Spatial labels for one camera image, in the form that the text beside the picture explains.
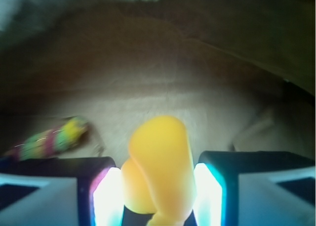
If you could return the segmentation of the gripper right finger pad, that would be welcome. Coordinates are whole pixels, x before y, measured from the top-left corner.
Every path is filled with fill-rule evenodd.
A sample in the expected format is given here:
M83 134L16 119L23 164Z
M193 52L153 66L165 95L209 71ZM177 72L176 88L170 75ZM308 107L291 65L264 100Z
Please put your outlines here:
M204 151L195 166L199 226L313 226L316 164L285 151Z

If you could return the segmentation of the gripper left finger pad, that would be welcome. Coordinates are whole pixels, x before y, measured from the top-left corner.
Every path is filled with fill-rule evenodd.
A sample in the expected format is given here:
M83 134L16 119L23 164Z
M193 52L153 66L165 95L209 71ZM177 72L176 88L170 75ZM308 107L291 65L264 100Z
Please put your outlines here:
M111 157L0 163L3 226L119 226L123 204Z

